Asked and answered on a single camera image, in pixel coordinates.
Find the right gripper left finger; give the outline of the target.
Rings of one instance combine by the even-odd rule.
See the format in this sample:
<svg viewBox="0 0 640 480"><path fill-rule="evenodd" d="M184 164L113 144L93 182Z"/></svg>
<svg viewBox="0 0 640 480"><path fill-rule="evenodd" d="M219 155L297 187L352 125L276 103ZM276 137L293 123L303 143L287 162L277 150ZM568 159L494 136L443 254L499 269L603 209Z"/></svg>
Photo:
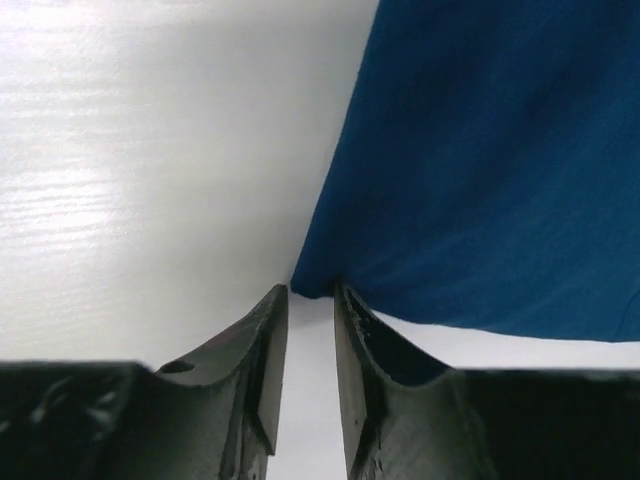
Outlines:
<svg viewBox="0 0 640 480"><path fill-rule="evenodd" d="M277 441L288 292L151 370L129 361L1 366L5 479L262 479Z"/></svg>

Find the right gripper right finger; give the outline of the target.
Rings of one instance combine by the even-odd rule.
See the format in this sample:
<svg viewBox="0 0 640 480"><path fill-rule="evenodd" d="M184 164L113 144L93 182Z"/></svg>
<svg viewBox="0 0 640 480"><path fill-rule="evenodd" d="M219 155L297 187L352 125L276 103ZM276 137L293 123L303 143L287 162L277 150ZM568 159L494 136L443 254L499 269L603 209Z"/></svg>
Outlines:
<svg viewBox="0 0 640 480"><path fill-rule="evenodd" d="M634 370L462 369L334 289L351 479L635 479Z"/></svg>

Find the dark blue printed t-shirt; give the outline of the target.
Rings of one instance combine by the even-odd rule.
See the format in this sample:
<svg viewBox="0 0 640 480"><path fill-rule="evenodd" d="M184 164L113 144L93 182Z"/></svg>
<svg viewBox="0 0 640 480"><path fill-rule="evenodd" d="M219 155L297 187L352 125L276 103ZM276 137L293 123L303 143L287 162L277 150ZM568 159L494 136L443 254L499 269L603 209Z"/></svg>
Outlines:
<svg viewBox="0 0 640 480"><path fill-rule="evenodd" d="M422 324L639 337L639 4L383 1L294 269Z"/></svg>

